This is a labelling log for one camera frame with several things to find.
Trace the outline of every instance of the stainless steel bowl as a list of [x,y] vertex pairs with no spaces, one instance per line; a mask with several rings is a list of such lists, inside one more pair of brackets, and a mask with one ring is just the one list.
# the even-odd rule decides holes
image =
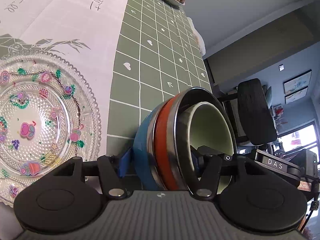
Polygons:
[[171,165],[172,174],[179,189],[188,189],[192,194],[196,193],[199,179],[194,173],[193,163],[189,155],[188,144],[181,140],[179,130],[182,129],[177,123],[177,116],[184,110],[199,102],[209,102],[219,109],[230,130],[233,150],[236,153],[236,140],[230,120],[220,102],[209,91],[200,87],[193,87],[176,96],[170,110],[167,123],[167,152]]

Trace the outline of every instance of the round black pad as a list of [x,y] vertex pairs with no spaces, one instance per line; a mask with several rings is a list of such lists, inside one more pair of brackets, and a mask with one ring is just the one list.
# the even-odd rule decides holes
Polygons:
[[83,227],[101,207],[96,190],[68,176],[43,177],[20,192],[13,206],[22,226],[45,234]]
[[298,226],[307,211],[307,200],[281,178],[255,175],[227,187],[219,197],[219,206],[241,228],[279,233]]

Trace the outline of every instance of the blue bowl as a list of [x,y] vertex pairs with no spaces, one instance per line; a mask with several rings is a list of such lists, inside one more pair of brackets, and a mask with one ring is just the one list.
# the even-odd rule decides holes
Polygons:
[[132,151],[137,175],[146,190],[165,190],[153,157],[153,128],[159,111],[166,102],[159,104],[141,123],[134,138]]

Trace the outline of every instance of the flower pot sticker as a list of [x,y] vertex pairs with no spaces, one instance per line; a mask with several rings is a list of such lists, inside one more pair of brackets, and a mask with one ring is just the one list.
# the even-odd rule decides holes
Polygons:
[[38,162],[27,162],[20,167],[20,173],[26,176],[35,176],[41,171],[41,166]]

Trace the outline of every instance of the pink flower sticker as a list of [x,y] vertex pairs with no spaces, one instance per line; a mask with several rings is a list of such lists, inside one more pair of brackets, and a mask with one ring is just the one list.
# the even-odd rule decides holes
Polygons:
[[33,124],[28,124],[23,122],[20,128],[21,137],[26,137],[27,139],[32,139],[36,133],[36,128]]

